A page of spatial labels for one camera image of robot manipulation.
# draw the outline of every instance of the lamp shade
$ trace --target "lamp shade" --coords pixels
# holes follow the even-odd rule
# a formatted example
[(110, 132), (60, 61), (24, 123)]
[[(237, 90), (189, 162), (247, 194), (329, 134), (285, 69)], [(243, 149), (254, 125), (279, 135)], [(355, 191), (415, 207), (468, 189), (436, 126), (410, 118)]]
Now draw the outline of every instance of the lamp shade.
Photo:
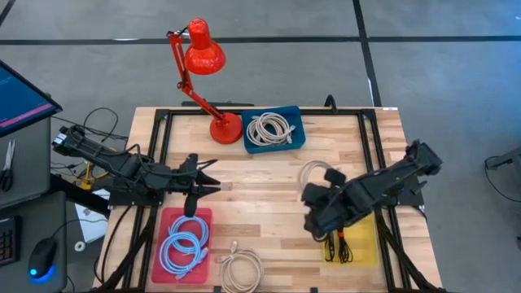
[(195, 74), (208, 75), (225, 66), (226, 56), (221, 47), (210, 38), (206, 21), (194, 19), (188, 24), (190, 46), (185, 54), (185, 66)]

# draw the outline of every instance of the monitor screen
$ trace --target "monitor screen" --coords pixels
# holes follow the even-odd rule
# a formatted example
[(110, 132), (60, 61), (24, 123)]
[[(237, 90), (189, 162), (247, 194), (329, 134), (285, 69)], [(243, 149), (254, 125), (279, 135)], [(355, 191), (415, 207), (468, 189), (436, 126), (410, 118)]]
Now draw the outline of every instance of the monitor screen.
[(60, 105), (0, 61), (0, 138), (59, 111)]

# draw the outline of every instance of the wooden table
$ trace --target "wooden table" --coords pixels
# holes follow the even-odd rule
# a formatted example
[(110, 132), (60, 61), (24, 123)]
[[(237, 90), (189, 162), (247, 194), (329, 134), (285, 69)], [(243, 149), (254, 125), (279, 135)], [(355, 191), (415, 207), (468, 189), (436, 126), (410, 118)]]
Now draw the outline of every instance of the wooden table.
[[(129, 135), (129, 146), (141, 145), (147, 153), (155, 107), (136, 109)], [(405, 135), (400, 115), (396, 109), (376, 108), (379, 132), (385, 160), (390, 165), (403, 157)], [(222, 191), (199, 201), (199, 207), (213, 211), (213, 237), (210, 251), (210, 276), (203, 285), (164, 285), (151, 280), (157, 246), (160, 213), (155, 226), (152, 259), (149, 266), (147, 291), (212, 291), (220, 286), (218, 256), (229, 254), (233, 240), (239, 247), (250, 247), (259, 252), (266, 275), (259, 291), (387, 291), (383, 267), (357, 267), (331, 265), (323, 261), (322, 245), (315, 243), (303, 230), (307, 208), (300, 202), (296, 191), (296, 176), (303, 164), (310, 160), (325, 160), (340, 168), (348, 178), (366, 173), (361, 135), (355, 116), (303, 116), (307, 141), (300, 150), (249, 155), (242, 139), (232, 145), (221, 145), (210, 137), (210, 116), (175, 116), (170, 135), (167, 165), (176, 168), (188, 154), (199, 154), (200, 160), (219, 159), (205, 170), (206, 174), (222, 182)], [(369, 122), (367, 129), (371, 142), (374, 166), (378, 166)], [(159, 155), (164, 126), (160, 129), (156, 155)], [(320, 172), (312, 173), (311, 181), (320, 180)], [(162, 208), (182, 207), (185, 197), (180, 194), (166, 195)], [(116, 208), (110, 215), (107, 235), (110, 235), (117, 219), (125, 208)], [(129, 249), (130, 235), (136, 208), (132, 208), (121, 222), (107, 258), (107, 277)], [(412, 208), (396, 209), (401, 236), (406, 252), (427, 280), (441, 286), (440, 275), (431, 246), (427, 224)], [(145, 211), (143, 224), (148, 217)], [(103, 251), (107, 245), (105, 238)], [(357, 245), (352, 243), (353, 253)], [(132, 286), (138, 284), (142, 255), (136, 257)], [(395, 279), (399, 279), (398, 265), (392, 253)], [(251, 271), (239, 268), (246, 280)]]

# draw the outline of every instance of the lamp base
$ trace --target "lamp base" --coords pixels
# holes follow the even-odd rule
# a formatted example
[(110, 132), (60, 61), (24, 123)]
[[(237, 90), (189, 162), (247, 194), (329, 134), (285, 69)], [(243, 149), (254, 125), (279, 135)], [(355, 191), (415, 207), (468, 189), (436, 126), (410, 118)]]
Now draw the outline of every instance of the lamp base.
[(237, 142), (243, 136), (243, 122), (233, 113), (224, 113), (224, 120), (213, 119), (210, 134), (213, 140), (222, 144)]

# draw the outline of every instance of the red tray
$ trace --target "red tray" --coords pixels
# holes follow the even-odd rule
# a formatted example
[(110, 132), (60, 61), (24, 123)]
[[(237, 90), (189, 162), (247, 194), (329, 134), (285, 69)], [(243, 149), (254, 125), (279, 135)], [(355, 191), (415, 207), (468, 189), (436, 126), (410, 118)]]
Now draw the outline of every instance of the red tray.
[[(154, 267), (152, 268), (152, 281), (154, 283), (203, 284), (208, 279), (208, 271), (210, 270), (210, 242), (212, 241), (212, 210), (209, 208), (198, 208), (195, 211), (195, 215), (200, 217), (208, 225), (208, 241), (203, 246), (208, 248), (208, 254), (203, 258), (200, 264), (196, 265), (191, 272), (180, 280), (177, 280), (174, 274), (163, 269), (160, 263), (161, 243), (169, 236), (169, 227), (176, 219), (183, 216), (183, 208), (164, 208), (161, 213), (159, 236), (155, 248)], [(197, 236), (197, 238), (201, 239), (202, 231), (199, 224), (195, 221), (184, 223), (179, 228), (179, 231), (191, 232)], [(180, 240), (179, 243), (186, 247), (192, 246), (192, 243), (187, 240)], [(194, 255), (183, 255), (174, 247), (170, 247), (169, 256), (170, 259), (178, 265), (188, 265), (194, 259)]]

